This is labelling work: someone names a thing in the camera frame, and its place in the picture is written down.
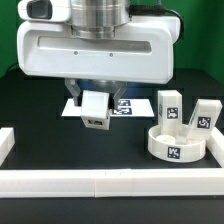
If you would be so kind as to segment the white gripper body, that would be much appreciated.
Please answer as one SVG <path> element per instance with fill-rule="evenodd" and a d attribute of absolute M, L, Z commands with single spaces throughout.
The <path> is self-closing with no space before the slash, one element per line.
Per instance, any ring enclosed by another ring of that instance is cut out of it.
<path fill-rule="evenodd" d="M 17 33 L 27 75 L 141 83 L 173 76 L 174 19 L 134 16 L 110 40 L 85 40 L 63 23 L 25 22 Z"/>

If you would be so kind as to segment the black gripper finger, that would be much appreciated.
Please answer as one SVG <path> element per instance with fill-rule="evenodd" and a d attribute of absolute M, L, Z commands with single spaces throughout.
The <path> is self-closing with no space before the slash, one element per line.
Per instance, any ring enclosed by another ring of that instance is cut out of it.
<path fill-rule="evenodd" d="M 81 105 L 81 93 L 82 93 L 82 91 L 81 91 L 79 85 L 77 84 L 77 81 L 75 79 L 66 78 L 65 79 L 65 86 L 73 97 L 74 105 L 75 106 L 80 106 Z"/>
<path fill-rule="evenodd" d="M 113 81 L 111 83 L 111 90 L 109 96 L 109 108 L 110 109 L 117 109 L 118 103 L 124 92 L 126 91 L 127 83 L 126 82 L 119 82 Z"/>

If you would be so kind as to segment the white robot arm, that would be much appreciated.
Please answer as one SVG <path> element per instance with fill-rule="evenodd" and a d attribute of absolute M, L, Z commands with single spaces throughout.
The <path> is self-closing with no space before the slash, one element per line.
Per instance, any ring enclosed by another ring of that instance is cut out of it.
<path fill-rule="evenodd" d="M 19 66 L 27 75 L 63 77 L 84 106 L 117 106 L 128 82 L 164 84 L 184 23 L 157 1 L 21 0 Z"/>

